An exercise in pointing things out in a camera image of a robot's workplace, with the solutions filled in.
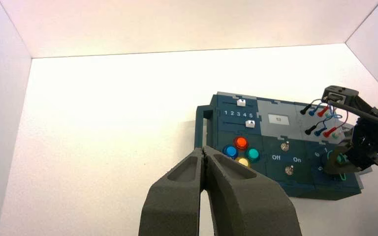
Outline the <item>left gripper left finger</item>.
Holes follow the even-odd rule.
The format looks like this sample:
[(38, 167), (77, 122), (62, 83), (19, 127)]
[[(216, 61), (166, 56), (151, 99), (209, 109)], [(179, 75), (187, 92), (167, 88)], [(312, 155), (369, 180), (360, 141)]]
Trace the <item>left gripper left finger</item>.
[(199, 147), (158, 179), (142, 207), (140, 236), (197, 236), (204, 153)]

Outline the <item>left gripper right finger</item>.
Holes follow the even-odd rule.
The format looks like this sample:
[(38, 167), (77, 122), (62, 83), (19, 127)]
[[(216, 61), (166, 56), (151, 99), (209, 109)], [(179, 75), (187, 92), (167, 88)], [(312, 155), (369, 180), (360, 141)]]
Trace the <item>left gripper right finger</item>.
[(274, 180), (203, 147), (214, 235), (300, 236), (292, 201)]

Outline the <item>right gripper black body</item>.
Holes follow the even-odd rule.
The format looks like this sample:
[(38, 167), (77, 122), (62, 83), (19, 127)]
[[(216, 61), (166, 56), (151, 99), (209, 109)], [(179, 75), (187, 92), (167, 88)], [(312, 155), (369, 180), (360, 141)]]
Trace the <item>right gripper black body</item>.
[(352, 131), (347, 156), (354, 166), (364, 170), (373, 164), (378, 165), (378, 109), (359, 96), (350, 105), (359, 111), (359, 118)]

